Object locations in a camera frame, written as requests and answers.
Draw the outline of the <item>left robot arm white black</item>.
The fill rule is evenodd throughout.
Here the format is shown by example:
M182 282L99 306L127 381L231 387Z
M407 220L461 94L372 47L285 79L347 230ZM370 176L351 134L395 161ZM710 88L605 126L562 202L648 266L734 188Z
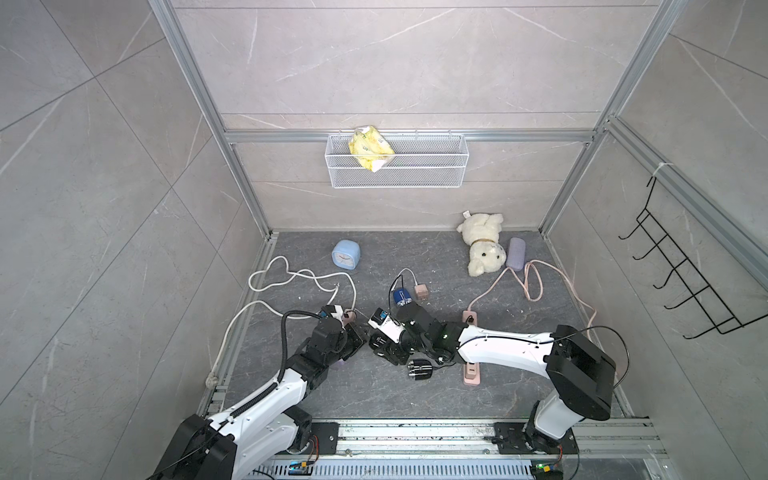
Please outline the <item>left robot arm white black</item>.
M317 324L296 353L287 343L287 320ZM209 417L193 414L177 428L152 479L243 479L273 455L301 453L311 440L312 416L299 407L327 378L330 367L365 344L365 332L340 305L317 313L286 312L280 321L278 373L234 406Z

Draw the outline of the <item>light blue alarm clock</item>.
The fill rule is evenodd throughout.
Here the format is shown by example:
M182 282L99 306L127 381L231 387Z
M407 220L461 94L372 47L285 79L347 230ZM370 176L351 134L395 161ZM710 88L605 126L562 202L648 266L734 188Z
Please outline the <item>light blue alarm clock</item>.
M339 268L355 270L361 259L361 247L352 240L340 240L331 253L332 262Z

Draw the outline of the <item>pink charger plug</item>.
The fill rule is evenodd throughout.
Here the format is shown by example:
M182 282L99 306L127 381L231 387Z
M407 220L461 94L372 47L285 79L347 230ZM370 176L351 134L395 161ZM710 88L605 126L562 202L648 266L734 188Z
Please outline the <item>pink charger plug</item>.
M425 284L417 284L414 287L414 293L420 302L426 301L429 298L429 290Z

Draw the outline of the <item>pink power strip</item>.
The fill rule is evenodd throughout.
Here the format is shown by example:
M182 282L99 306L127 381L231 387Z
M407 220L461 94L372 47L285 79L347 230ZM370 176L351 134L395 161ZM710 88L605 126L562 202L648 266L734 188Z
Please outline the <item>pink power strip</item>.
M462 312L462 321L469 325L477 325L476 313L471 310ZM481 383L480 368L478 364L466 363L462 370L463 383L468 386L478 386Z

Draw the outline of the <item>yellow wet wipes pack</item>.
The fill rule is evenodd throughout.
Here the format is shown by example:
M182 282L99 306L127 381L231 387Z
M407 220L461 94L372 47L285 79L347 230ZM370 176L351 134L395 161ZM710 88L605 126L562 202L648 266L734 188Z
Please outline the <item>yellow wet wipes pack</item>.
M366 170L376 173L395 158L388 141L374 126L357 128L348 142L349 153Z

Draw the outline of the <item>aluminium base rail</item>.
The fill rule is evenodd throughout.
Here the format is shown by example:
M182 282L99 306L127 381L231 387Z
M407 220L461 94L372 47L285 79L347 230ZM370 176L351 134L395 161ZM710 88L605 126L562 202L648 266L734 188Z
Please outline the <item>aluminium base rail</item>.
M320 419L279 416L253 442L196 419L158 479L573 479L592 461L638 463L665 478L668 454L644 418L582 421L553 446L529 446L512 419Z

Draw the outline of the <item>black wall hook rack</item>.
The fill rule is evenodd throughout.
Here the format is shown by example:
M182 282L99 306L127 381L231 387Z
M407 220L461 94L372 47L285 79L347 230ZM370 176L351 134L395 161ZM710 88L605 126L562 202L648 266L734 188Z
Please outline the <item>black wall hook rack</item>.
M618 239L629 241L642 235L650 242L650 247L642 254L633 254L631 258L634 261L642 261L651 255L659 256L664 260L667 265L667 275L661 283L652 284L655 290L661 291L670 283L683 287L682 297L675 303L664 304L664 310L671 312L688 304L697 306L705 319L705 326L693 334L683 334L683 338L696 340L711 332L724 336L766 320L766 313L749 320L740 319L707 279L698 263L691 259L654 215L650 209L650 203L656 184L657 179L651 176L646 183L645 203L634 219L633 229L625 235L619 235Z

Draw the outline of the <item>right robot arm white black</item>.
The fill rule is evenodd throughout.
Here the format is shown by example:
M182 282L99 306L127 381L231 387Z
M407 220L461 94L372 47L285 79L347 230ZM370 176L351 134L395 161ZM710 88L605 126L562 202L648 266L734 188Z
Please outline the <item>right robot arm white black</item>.
M616 363L585 330L560 325L539 334L494 331L470 320L442 322L415 302L395 314L377 309L369 318L369 346L393 365L405 365L415 380L457 364L491 364L527 371L548 379L552 392L537 401L523 425L495 428L501 446L559 453L573 427L611 416Z

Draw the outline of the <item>cream teddy bear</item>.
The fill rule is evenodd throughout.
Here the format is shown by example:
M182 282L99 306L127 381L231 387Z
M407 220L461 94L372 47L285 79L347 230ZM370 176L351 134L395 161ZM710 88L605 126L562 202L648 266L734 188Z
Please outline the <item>cream teddy bear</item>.
M456 231L469 246L468 274L478 277L500 270L506 262L506 251L499 243L504 217L502 214L462 213L463 222Z

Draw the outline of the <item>black shaver power plug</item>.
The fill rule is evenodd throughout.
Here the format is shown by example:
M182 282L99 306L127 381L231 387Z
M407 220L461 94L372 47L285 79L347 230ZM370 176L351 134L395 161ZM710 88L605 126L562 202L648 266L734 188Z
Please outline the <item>black shaver power plug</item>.
M408 376L416 381L430 379L435 366L428 359L413 359L407 364Z

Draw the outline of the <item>lavender oval case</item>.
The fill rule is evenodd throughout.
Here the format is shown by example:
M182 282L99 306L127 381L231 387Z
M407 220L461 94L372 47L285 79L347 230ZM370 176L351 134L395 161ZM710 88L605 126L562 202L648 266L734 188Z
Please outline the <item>lavender oval case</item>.
M513 237L509 240L505 265L512 271L519 272L526 264L526 242L522 238Z

